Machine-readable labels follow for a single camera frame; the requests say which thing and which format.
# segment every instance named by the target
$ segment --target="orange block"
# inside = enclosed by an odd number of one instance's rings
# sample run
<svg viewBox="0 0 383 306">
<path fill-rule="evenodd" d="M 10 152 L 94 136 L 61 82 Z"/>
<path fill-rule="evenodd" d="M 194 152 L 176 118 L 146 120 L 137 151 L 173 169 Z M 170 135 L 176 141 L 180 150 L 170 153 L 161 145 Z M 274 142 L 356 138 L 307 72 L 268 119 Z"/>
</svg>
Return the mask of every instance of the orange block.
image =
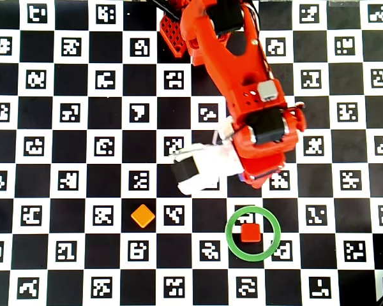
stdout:
<svg viewBox="0 0 383 306">
<path fill-rule="evenodd" d="M 154 219 L 154 214 L 144 204 L 138 207 L 130 216 L 141 228 L 145 228 Z"/>
<path fill-rule="evenodd" d="M 260 242 L 260 225 L 257 223 L 243 223 L 241 225 L 242 242 Z"/>
</svg>

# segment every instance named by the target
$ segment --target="green ring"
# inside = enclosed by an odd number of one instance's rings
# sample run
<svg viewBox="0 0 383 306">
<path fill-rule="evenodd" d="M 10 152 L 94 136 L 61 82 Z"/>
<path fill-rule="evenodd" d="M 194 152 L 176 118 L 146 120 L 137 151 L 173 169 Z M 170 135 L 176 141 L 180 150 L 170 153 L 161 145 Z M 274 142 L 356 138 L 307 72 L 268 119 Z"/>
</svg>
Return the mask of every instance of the green ring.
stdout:
<svg viewBox="0 0 383 306">
<path fill-rule="evenodd" d="M 236 223 L 237 219 L 244 214 L 247 213 L 256 213 L 261 214 L 271 223 L 274 231 L 274 239 L 271 246 L 264 252 L 258 254 L 249 254 L 242 251 L 234 242 L 232 238 L 232 228 L 234 227 L 234 223 Z M 227 239 L 227 243 L 229 245 L 230 251 L 236 255 L 239 259 L 245 261 L 262 261 L 268 257 L 270 257 L 277 250 L 278 246 L 281 242 L 281 226 L 276 217 L 267 209 L 258 207 L 258 206 L 247 206 L 240 208 L 234 212 L 230 219 L 227 221 L 225 225 L 225 238 Z"/>
</svg>

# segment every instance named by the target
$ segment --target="green circle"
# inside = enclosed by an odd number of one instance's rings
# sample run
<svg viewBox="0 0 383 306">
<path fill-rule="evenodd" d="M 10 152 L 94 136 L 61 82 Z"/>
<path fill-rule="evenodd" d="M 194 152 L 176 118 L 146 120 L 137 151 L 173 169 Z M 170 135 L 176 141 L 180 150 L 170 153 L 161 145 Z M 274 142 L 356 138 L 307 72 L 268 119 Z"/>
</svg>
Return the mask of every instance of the green circle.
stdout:
<svg viewBox="0 0 383 306">
<path fill-rule="evenodd" d="M 273 227 L 274 231 L 274 239 L 271 246 L 264 252 L 258 254 L 250 254 L 242 251 L 234 242 L 232 238 L 232 228 L 234 223 L 236 223 L 237 219 L 244 214 L 247 213 L 256 213 L 263 215 Z M 267 209 L 258 207 L 258 206 L 247 206 L 236 210 L 231 216 L 231 218 L 227 221 L 225 225 L 225 238 L 227 239 L 227 243 L 229 245 L 230 251 L 236 255 L 239 259 L 245 261 L 262 261 L 268 257 L 270 257 L 277 250 L 278 246 L 281 242 L 281 226 L 276 217 Z"/>
</svg>

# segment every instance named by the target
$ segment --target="red cube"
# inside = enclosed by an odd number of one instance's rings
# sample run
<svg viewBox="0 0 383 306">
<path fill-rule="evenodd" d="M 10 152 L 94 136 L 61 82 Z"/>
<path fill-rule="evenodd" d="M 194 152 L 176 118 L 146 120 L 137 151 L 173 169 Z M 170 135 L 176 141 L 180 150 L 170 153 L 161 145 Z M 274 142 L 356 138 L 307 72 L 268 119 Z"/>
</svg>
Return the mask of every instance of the red cube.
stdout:
<svg viewBox="0 0 383 306">
<path fill-rule="evenodd" d="M 243 223 L 241 225 L 242 242 L 260 242 L 260 225 L 257 223 Z"/>
</svg>

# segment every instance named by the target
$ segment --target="checkerboard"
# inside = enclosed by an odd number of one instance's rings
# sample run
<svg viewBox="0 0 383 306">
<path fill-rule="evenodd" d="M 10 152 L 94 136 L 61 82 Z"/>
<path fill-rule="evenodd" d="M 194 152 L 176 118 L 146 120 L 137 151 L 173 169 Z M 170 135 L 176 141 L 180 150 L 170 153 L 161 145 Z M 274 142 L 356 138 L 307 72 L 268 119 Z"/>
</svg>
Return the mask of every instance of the checkerboard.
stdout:
<svg viewBox="0 0 383 306">
<path fill-rule="evenodd" d="M 383 0 L 261 2 L 261 43 L 308 129 L 260 190 L 183 196 L 169 154 L 227 115 L 150 2 L 0 1 L 0 305 L 374 305 L 383 295 Z M 244 52 L 243 32 L 229 50 Z M 130 217 L 144 204 L 156 218 Z M 227 247 L 246 205 L 282 241 Z M 239 242 L 257 222 L 259 244 Z M 248 214 L 237 245 L 261 252 Z"/>
</svg>

